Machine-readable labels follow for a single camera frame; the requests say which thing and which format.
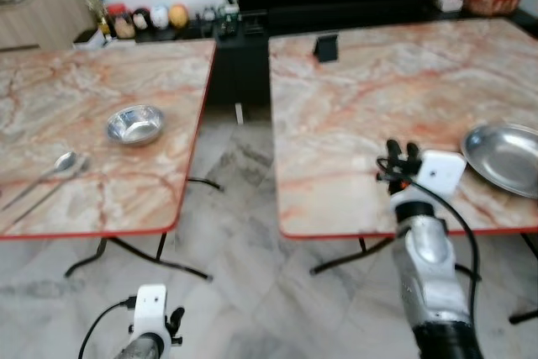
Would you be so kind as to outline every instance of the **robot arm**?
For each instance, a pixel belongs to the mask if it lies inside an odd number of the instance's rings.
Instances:
[[[165,285],[143,285],[136,295],[134,323],[130,343],[114,359],[167,359],[173,345],[181,345],[175,338],[185,309],[180,307],[166,318]]]
[[[456,257],[444,220],[435,217],[435,200],[409,187],[389,172],[411,177],[423,187],[450,198],[465,168],[456,153],[425,152],[408,145],[402,159],[399,145],[388,142],[387,174],[391,207],[398,231],[393,259],[398,268],[406,317],[422,359],[483,359],[467,308],[466,297],[456,278]]]

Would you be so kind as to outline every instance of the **black cable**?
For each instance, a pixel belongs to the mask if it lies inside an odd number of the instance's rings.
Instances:
[[[472,271],[467,268],[467,267],[464,267],[462,264],[458,264],[456,263],[454,265],[454,269],[456,270],[456,272],[460,272],[462,273],[463,275],[467,275],[469,278],[472,278]],[[480,275],[478,275],[478,279],[477,279],[478,282],[481,282],[482,281],[482,277]]]
[[[93,330],[97,326],[98,322],[101,321],[101,319],[108,313],[110,313],[112,310],[116,309],[117,307],[125,306],[127,309],[134,309],[136,305],[136,296],[129,296],[126,300],[122,300],[121,302],[118,302],[116,304],[113,304],[108,309],[104,310],[97,319],[93,322],[90,329],[87,331],[86,336],[84,337],[84,341],[82,341],[81,349],[78,352],[78,359],[82,359],[84,356],[84,349],[86,349],[86,344],[88,340],[90,339],[90,335],[92,334]]]
[[[480,278],[479,275],[479,267],[480,267],[480,252],[478,251],[478,243],[477,239],[474,236],[474,233],[472,232],[471,228],[467,224],[467,222],[464,220],[464,218],[458,213],[457,210],[452,207],[445,199],[437,195],[436,193],[430,191],[428,188],[423,187],[422,185],[415,182],[412,178],[405,176],[402,173],[394,172],[392,169],[387,168],[383,165],[383,162],[388,162],[388,159],[379,157],[376,160],[377,166],[379,168],[387,173],[389,176],[408,182],[409,184],[413,185],[414,187],[418,188],[423,193],[430,195],[433,199],[435,199],[438,203],[443,205],[446,210],[448,210],[454,218],[460,223],[463,230],[465,231],[465,234],[467,238],[469,239],[469,243],[471,244],[471,253],[472,253],[472,277],[471,282],[469,284],[469,315],[471,317],[471,323],[474,326],[474,311],[475,311],[475,303],[476,303],[476,293],[477,293],[477,280]]]

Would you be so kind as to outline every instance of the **stainless steel plate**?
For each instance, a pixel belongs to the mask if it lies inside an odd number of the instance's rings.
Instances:
[[[538,132],[514,124],[484,125],[462,142],[467,161],[495,185],[538,198]]]
[[[164,126],[160,109],[135,105],[122,109],[108,119],[107,135],[122,145],[147,145],[157,139]]]

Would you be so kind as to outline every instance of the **wooden cabinet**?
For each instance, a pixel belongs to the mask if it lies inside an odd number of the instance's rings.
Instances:
[[[95,26],[86,0],[0,3],[0,51],[28,46],[67,50],[82,31]]]

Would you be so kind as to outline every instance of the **marble floor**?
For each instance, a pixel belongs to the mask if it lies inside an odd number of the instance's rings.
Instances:
[[[252,111],[244,126],[235,124],[231,109],[206,111],[192,174],[221,182],[226,192],[188,185],[163,259],[208,271],[213,283],[153,266],[115,245],[66,280],[62,273],[92,254],[96,240],[0,242],[0,358],[76,357],[98,314],[151,282],[167,285],[169,311],[186,309],[183,346],[172,350],[172,358],[416,358],[390,250],[311,277],[311,266],[358,251],[358,241],[283,239],[272,156],[267,111]],[[159,237],[126,240],[155,253]],[[467,241],[453,241],[458,261],[468,265]],[[536,259],[517,235],[478,242],[484,280],[477,328],[484,356],[538,358],[538,319],[518,326],[507,321],[514,311],[538,304]],[[117,354],[131,320],[125,309],[106,316],[85,357]]]

